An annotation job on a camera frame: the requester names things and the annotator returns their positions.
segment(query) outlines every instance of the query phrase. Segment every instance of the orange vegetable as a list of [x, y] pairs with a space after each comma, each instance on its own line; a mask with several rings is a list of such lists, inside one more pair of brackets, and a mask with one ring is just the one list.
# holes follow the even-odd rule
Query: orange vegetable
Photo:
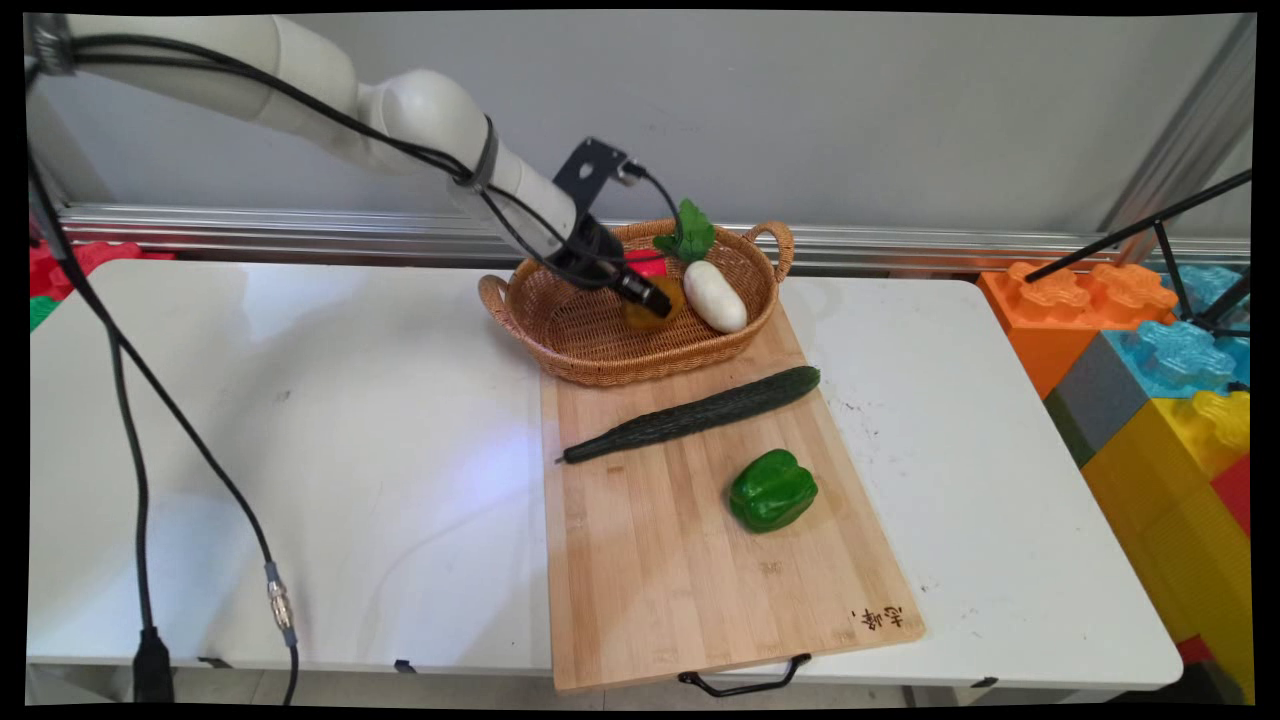
[[634, 302], [623, 302], [622, 320], [634, 331], [655, 331], [675, 320], [685, 309], [685, 291], [680, 287], [680, 281], [668, 277], [652, 277], [649, 282], [655, 284], [671, 300], [671, 314], [666, 318], [659, 318], [646, 307]]

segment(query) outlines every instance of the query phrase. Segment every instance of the white radish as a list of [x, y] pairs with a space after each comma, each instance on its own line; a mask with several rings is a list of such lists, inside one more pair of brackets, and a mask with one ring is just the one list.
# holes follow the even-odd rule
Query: white radish
[[746, 327], [746, 305], [716, 265], [698, 260], [685, 270], [685, 299], [707, 324], [722, 333]]

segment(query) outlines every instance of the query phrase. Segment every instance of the red object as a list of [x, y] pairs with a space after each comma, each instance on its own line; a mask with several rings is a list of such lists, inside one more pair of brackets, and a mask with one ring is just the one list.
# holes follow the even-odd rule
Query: red object
[[1231, 516], [1244, 529], [1244, 536], [1249, 534], [1249, 456], [1245, 455], [1226, 469], [1225, 473], [1213, 480], [1213, 492], [1222, 501], [1222, 505], [1231, 511]]
[[[86, 275], [92, 274], [102, 263], [115, 260], [116, 258], [145, 260], [173, 260], [174, 258], [173, 252], [143, 252], [136, 242], [124, 242], [120, 245], [92, 242], [90, 245], [77, 245], [72, 251], [76, 254], [76, 259], [79, 260]], [[63, 269], [58, 266], [58, 261], [50, 255], [49, 246], [41, 243], [38, 249], [31, 249], [31, 297], [45, 295], [61, 302], [70, 293], [72, 282], [67, 279], [67, 274], [63, 273]]]
[[640, 273], [640, 275], [646, 278], [664, 278], [667, 277], [667, 259], [663, 258], [657, 250], [632, 250], [623, 255], [627, 260], [646, 258], [645, 260], [628, 261], [631, 269]]
[[1213, 652], [1199, 635], [1178, 643], [1178, 655], [1183, 656], [1183, 665], [1188, 666], [1213, 660]]
[[49, 282], [49, 273], [58, 269], [58, 260], [54, 260], [54, 256], [49, 254], [49, 247], [44, 243], [40, 247], [32, 247], [29, 258], [31, 297], [51, 296], [54, 286]]

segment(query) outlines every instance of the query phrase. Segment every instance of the metal frame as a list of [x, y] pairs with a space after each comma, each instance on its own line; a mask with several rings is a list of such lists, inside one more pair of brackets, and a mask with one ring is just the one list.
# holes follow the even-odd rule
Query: metal frame
[[[1098, 231], [1110, 232], [1202, 190], [1253, 124], [1258, 15], [1244, 13], [1147, 154]], [[1120, 264], [1156, 247], [1143, 232], [1120, 247]]]
[[[1103, 236], [1106, 228], [1151, 208], [1190, 195], [1231, 150], [1253, 115], [1257, 15], [1244, 14], [1184, 100], [1160, 141], [1108, 213], [1098, 233], [902, 229], [799, 225], [794, 272], [799, 274], [959, 273], [1004, 270], [1023, 260], [1044, 263]], [[65, 131], [50, 142], [74, 147]], [[91, 173], [87, 165], [84, 173]], [[73, 242], [136, 241], [151, 250], [195, 258], [278, 261], [339, 261], [443, 266], [515, 266], [520, 255], [481, 223], [457, 217], [398, 213], [325, 213], [230, 208], [160, 208], [79, 204], [45, 173], [59, 217]], [[617, 227], [632, 220], [605, 220]], [[724, 227], [745, 231], [749, 225]], [[1143, 233], [1121, 249], [1098, 252], [1097, 263], [1148, 260], [1155, 243]], [[1171, 238], [1184, 264], [1245, 265], [1248, 238]], [[773, 252], [772, 238], [762, 238]]]
[[[434, 266], [513, 268], [521, 255], [483, 223], [470, 218], [401, 213], [324, 213], [72, 204], [60, 219], [73, 242], [137, 242], [147, 250], [183, 251], [200, 258], [269, 261], [329, 261]], [[636, 220], [603, 220], [618, 227]], [[749, 224], [724, 223], [735, 232]], [[1088, 245], [1100, 233], [1027, 233], [795, 225], [792, 272], [850, 275], [916, 270], [979, 273], [1014, 263], [1044, 263]], [[1249, 241], [1175, 238], [1184, 264], [1245, 265]], [[765, 254], [777, 246], [767, 233]], [[1115, 261], [1116, 252], [1092, 264]], [[1164, 264], [1155, 259], [1152, 269]]]

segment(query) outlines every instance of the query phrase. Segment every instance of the yellow foam block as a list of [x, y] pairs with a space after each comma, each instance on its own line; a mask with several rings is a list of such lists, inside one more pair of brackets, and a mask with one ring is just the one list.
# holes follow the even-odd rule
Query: yellow foam block
[[1120, 501], [1116, 500], [1115, 487], [1117, 482], [1121, 482], [1121, 478], [1112, 474], [1112, 468], [1107, 464], [1106, 459], [1101, 462], [1091, 461], [1082, 471], [1085, 482], [1089, 484], [1089, 489], [1093, 491], [1093, 497], [1098, 501], [1098, 507], [1102, 509], [1102, 514], [1106, 515], [1107, 521], [1111, 524], [1116, 541], [1124, 548], [1125, 556], [1129, 559], [1129, 565], [1133, 566], [1134, 574], [1138, 575], [1138, 582], [1147, 591], [1151, 605], [1165, 624], [1169, 637], [1175, 643], [1190, 639], [1197, 633], [1196, 624], [1192, 623], [1190, 616], [1178, 603], [1172, 588], [1169, 587], [1164, 575], [1160, 574], [1156, 560], [1147, 552], [1147, 547], [1142, 543], [1137, 528], [1129, 521]]
[[1151, 527], [1180, 500], [1213, 480], [1153, 401], [1143, 405], [1084, 469], [1093, 464], [1107, 468], [1115, 487], [1112, 506], [1135, 532]]
[[1193, 397], [1152, 400], [1201, 470], [1221, 475], [1249, 452], [1249, 393], [1197, 392]]
[[1249, 538], [1204, 486], [1142, 533], [1142, 544], [1213, 659], [1253, 702]]

